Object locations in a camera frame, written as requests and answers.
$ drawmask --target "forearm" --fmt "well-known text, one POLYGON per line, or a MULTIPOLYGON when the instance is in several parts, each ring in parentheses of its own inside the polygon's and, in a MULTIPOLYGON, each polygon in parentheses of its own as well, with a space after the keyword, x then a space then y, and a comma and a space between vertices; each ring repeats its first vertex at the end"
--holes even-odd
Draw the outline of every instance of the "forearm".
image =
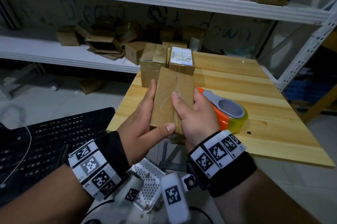
POLYGON ((63 165, 0 209, 4 224, 81 223, 93 202, 71 168, 63 165))
POLYGON ((225 223, 320 223, 259 169, 214 199, 225 223))

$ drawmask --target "wooden table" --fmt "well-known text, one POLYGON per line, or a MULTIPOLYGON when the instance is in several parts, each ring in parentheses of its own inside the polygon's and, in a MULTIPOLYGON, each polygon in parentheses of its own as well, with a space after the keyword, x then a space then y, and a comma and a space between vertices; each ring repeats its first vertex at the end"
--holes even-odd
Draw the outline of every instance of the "wooden table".
MULTIPOLYGON (((196 86, 237 101, 248 111, 249 119, 236 136, 250 154, 335 166, 255 60, 200 52, 194 52, 194 58, 196 86)), ((107 131, 115 131, 132 114, 146 90, 138 73, 107 131)))

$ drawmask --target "tiled floor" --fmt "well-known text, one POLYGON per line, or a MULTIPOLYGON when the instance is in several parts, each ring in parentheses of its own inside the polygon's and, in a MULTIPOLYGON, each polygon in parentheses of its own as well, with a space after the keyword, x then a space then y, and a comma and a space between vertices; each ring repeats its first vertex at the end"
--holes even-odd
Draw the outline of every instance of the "tiled floor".
MULTIPOLYGON (((107 82, 97 93, 84 95, 79 87, 79 78, 57 77, 60 90, 52 91, 45 77, 36 77, 18 95, 8 101, 0 95, 0 122, 8 128, 35 124, 47 120, 93 111, 105 107, 118 108, 129 84, 107 82)), ((320 115, 308 124, 309 129, 330 157, 337 163, 337 117, 320 115)), ((159 163, 162 159, 163 143, 150 150, 148 157, 159 163)), ((182 146, 169 145, 167 158, 179 163, 186 160, 182 146)), ((336 223, 337 220, 337 169, 293 164, 256 158, 257 165, 300 205, 317 217, 322 223, 336 223)), ((187 193, 190 205, 203 209, 214 223, 223 223, 207 192, 193 190, 187 193)), ((130 210, 127 217, 117 216, 112 205, 95 210, 90 218, 100 217, 103 223, 168 223, 165 209, 151 214, 142 214, 137 208, 130 210)), ((192 213, 190 223, 208 223, 199 213, 192 213)))

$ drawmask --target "right hand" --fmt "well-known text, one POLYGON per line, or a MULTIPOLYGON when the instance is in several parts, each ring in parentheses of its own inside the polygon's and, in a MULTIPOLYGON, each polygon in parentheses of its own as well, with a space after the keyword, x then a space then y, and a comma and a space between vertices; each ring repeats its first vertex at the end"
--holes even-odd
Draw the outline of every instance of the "right hand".
POLYGON ((193 109, 184 102, 177 92, 173 92, 171 98, 173 106, 181 118, 188 152, 220 130, 212 105, 196 88, 194 88, 193 109))

